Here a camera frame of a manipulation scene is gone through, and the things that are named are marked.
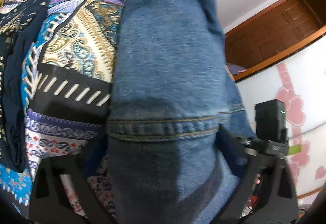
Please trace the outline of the right human hand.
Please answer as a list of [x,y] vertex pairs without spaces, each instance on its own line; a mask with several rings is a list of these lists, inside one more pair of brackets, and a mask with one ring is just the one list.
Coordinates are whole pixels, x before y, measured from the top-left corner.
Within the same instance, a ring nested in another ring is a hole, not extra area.
[[254,185],[259,185],[260,184],[260,174],[257,174],[255,177]]

